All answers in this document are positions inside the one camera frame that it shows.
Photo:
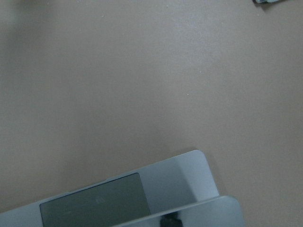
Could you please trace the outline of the grey laptop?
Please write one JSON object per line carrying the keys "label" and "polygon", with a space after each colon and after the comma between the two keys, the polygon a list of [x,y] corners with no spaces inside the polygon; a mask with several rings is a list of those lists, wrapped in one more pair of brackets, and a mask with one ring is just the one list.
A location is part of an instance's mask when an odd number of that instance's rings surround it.
{"label": "grey laptop", "polygon": [[1,213],[3,227],[243,227],[204,153],[193,150]]}

